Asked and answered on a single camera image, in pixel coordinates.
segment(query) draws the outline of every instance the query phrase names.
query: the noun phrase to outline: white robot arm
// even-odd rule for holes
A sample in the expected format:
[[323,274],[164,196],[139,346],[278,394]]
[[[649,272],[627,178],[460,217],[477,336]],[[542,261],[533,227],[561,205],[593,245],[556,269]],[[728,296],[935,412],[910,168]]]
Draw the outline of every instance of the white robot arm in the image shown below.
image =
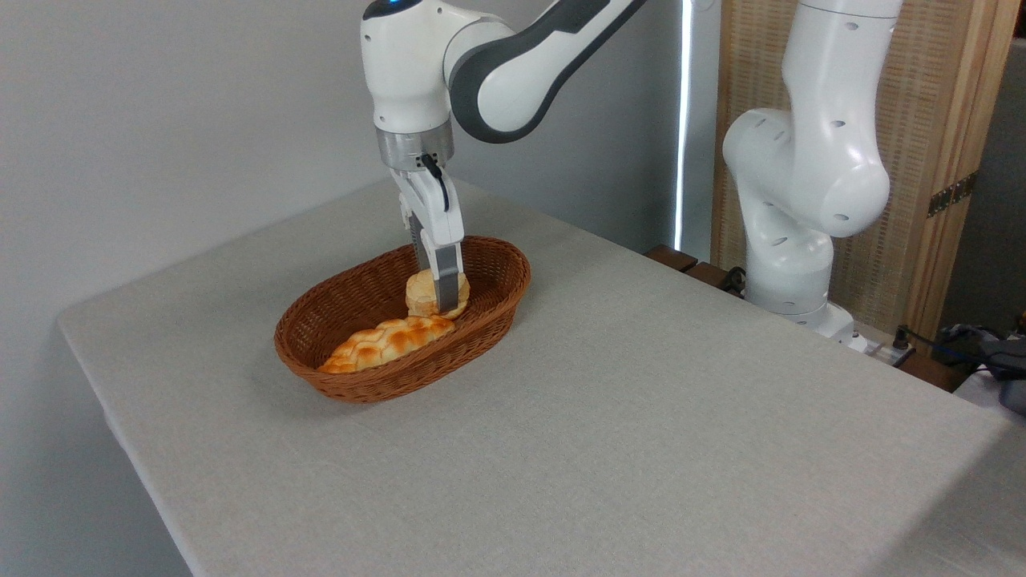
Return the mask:
[[[484,142],[526,136],[566,78],[643,3],[557,0],[518,34],[440,0],[367,7],[363,63],[382,158],[442,310],[456,306],[462,270],[463,220],[444,170],[450,111]],[[749,111],[723,145],[748,237],[746,298],[844,344],[854,321],[827,302],[830,237],[864,230],[886,204],[875,97],[901,4],[801,0],[784,59],[792,111]]]
[[367,6],[360,32],[379,148],[441,310],[457,306],[463,270],[463,217],[444,169],[453,153],[450,110],[478,140],[523,138],[566,78],[644,2],[558,0],[518,34],[498,16],[440,0]]
[[851,314],[828,303],[831,236],[883,213],[876,86],[902,0],[801,0],[784,52],[791,112],[743,114],[723,142],[747,237],[745,298],[842,344]]

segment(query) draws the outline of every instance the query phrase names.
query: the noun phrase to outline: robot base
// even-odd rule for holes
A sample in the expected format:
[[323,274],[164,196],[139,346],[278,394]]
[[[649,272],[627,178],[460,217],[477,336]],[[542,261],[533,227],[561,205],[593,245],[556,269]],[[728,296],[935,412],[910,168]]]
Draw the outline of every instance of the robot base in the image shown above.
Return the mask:
[[[852,318],[852,313],[829,302],[824,305],[824,309],[816,312],[818,314],[782,314],[781,316],[796,324],[812,329],[820,335],[849,348],[862,353],[866,352],[868,342],[865,337],[859,336],[855,331],[855,319]],[[817,320],[805,320],[810,316],[815,317]]]

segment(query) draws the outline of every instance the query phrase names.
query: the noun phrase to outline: gray tablecloth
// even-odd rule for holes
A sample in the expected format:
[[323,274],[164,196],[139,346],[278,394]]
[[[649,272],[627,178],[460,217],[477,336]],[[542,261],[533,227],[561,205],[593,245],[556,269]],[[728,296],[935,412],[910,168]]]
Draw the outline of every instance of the gray tablecloth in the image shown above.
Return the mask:
[[391,183],[60,324],[196,575],[1026,575],[1024,430],[469,186],[534,269],[494,349],[372,406],[281,313],[405,242]]

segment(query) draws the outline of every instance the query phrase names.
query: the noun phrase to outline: oval basket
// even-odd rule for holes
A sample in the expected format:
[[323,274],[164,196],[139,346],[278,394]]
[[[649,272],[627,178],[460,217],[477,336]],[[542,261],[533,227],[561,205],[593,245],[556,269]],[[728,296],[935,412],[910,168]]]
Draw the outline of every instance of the oval basket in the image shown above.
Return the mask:
[[350,335],[390,318],[404,318],[406,279],[419,267],[407,244],[317,284],[299,298],[274,332],[278,356],[327,397],[376,402],[411,393],[495,346],[513,323],[530,282],[530,266],[516,246],[483,236],[463,240],[470,283],[467,309],[452,333],[379,367],[330,375],[317,371]]

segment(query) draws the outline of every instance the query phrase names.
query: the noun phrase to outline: bun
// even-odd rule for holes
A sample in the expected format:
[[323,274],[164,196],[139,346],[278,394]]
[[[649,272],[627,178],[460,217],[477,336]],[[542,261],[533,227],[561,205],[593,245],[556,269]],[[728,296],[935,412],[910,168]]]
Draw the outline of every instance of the bun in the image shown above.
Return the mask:
[[393,318],[374,329],[353,333],[339,345],[324,364],[322,373],[354,373],[410,353],[452,332],[456,324],[440,316]]
[[470,283],[467,282],[467,275],[462,272],[459,277],[459,286],[460,304],[447,313],[439,315],[438,299],[435,296],[435,279],[431,274],[431,269],[422,270],[410,276],[406,280],[406,306],[409,307],[409,315],[439,315],[450,320],[460,316],[467,308],[467,301],[470,300]]

